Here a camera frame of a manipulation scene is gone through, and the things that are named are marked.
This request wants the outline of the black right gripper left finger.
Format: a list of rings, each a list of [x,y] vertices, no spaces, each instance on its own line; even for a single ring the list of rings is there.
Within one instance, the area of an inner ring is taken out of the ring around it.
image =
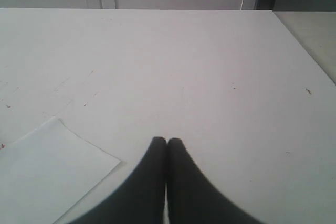
[[[154,137],[129,177],[72,223],[163,223],[167,141]]]

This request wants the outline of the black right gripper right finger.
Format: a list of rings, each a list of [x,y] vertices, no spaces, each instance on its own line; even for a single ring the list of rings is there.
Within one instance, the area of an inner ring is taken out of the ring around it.
[[[170,223],[260,223],[211,184],[179,138],[167,144],[167,202]]]

